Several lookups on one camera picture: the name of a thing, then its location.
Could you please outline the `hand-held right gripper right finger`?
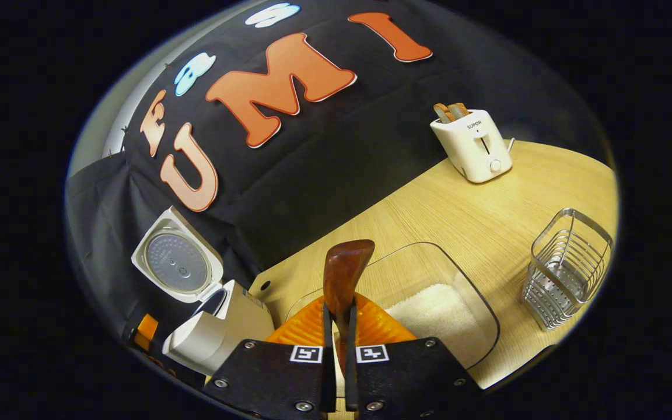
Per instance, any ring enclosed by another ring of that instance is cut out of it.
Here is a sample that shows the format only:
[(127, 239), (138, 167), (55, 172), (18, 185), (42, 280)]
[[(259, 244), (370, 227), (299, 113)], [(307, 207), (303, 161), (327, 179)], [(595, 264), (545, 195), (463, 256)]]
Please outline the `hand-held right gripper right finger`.
[(482, 388), (438, 337), (415, 338), (355, 295), (345, 351), (345, 406), (357, 418), (458, 418)]

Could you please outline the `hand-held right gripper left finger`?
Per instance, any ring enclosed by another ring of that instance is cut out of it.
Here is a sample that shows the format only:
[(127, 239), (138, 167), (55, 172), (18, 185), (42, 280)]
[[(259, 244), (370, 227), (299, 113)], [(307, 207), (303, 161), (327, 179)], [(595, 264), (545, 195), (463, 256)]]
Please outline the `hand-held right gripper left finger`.
[(331, 314), (318, 297), (296, 314), (320, 342), (243, 339), (202, 392), (241, 417), (326, 418), (336, 409)]

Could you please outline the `white rice cooker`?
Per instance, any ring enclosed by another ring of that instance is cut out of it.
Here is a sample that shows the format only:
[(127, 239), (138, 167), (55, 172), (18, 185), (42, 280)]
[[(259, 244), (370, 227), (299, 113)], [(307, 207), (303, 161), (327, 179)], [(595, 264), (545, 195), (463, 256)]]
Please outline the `white rice cooker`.
[(222, 279), (222, 256), (174, 207), (146, 231), (131, 261), (171, 298), (195, 304), (161, 348), (189, 369), (212, 376), (240, 341), (262, 341), (274, 331), (269, 308), (235, 280)]

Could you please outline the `pile of white rice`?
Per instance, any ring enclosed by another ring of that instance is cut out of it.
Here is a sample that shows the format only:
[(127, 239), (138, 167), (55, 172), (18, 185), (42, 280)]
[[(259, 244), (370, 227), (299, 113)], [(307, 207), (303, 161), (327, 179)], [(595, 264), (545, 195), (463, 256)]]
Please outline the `pile of white rice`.
[(450, 285), (430, 285), (387, 313), (418, 338), (439, 338), (465, 368), (486, 357), (495, 341), (495, 331), (482, 325)]

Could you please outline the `brown wooden spoon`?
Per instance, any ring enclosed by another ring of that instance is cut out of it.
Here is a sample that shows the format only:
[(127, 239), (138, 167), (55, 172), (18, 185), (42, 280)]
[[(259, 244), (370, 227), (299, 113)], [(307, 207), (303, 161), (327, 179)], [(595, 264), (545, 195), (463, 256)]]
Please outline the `brown wooden spoon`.
[(325, 306), (339, 333), (334, 348), (342, 374), (346, 373), (350, 311), (355, 300), (356, 286), (374, 250), (374, 241), (360, 239), (336, 244), (326, 253), (323, 296)]

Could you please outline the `metal wire chopstick holder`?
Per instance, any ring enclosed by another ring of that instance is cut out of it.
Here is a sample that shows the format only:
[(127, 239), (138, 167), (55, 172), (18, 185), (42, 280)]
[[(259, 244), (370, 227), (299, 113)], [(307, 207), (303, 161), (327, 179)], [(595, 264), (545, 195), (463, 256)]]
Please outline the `metal wire chopstick holder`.
[(593, 300), (613, 260), (614, 239), (589, 216), (563, 208), (531, 243), (520, 300), (544, 331)]

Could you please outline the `clear glass dish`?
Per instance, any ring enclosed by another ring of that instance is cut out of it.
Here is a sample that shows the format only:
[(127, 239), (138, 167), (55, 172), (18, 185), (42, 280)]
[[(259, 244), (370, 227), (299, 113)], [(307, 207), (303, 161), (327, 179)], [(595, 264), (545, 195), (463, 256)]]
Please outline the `clear glass dish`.
[(429, 285), (445, 284), (455, 289), (488, 330), (494, 330), (494, 344), (486, 357), (472, 367), (463, 367), (482, 391), (492, 383), (482, 375), (482, 366), (496, 347), (501, 325), (477, 286), (437, 244), (419, 242), (401, 247), (366, 266), (356, 291), (387, 311), (395, 303), (411, 297)]

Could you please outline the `black backdrop cloth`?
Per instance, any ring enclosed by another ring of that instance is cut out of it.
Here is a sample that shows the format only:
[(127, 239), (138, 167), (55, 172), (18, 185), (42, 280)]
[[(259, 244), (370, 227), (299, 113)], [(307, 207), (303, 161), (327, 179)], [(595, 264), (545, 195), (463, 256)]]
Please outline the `black backdrop cloth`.
[(280, 0), (249, 0), (142, 62), (99, 105), (65, 184), (67, 239), (86, 298), (115, 337), (144, 309), (185, 304), (129, 263), (175, 205), (229, 276), (304, 249), (446, 158), (429, 106), (461, 99), (504, 135), (608, 164), (606, 136), (565, 80), (501, 34), (428, 0), (293, 0), (300, 11), (246, 24)]

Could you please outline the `white toaster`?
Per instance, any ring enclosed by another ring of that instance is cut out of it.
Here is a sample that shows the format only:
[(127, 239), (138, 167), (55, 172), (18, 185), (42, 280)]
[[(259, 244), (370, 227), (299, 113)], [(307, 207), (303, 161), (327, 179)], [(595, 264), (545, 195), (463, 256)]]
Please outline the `white toaster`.
[(487, 111), (470, 109), (467, 116), (444, 123), (437, 118), (429, 127), (453, 166), (471, 183), (486, 183), (512, 169), (510, 147)]

